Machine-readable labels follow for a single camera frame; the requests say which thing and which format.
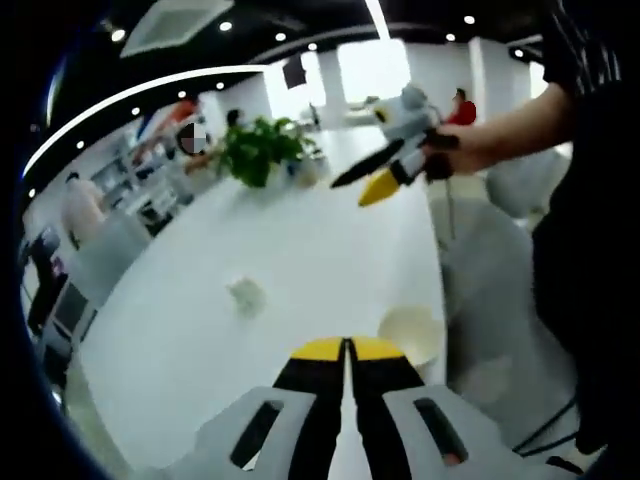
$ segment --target desk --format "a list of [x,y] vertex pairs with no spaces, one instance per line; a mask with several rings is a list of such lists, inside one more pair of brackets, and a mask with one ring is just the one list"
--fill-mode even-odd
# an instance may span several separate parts
[[[385,144],[375,127],[315,138],[332,175]],[[80,355],[97,410],[134,468],[180,458],[205,421],[250,388],[271,385],[307,341],[376,336],[398,304],[427,305],[444,323],[423,190],[414,185],[361,209],[363,182],[274,192],[225,179],[128,269]],[[226,288],[242,276],[266,293],[253,319],[237,315]],[[430,383],[444,383],[445,358],[431,366]],[[355,416],[344,418],[331,478],[367,468]]]

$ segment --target potted plant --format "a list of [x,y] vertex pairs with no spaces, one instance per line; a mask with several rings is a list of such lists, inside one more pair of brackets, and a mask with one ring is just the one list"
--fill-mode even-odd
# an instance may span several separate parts
[[295,128],[292,120],[269,122],[260,117],[248,127],[229,128],[220,162],[247,186],[263,188],[274,166],[299,163],[306,154],[305,148],[315,146],[313,140]]

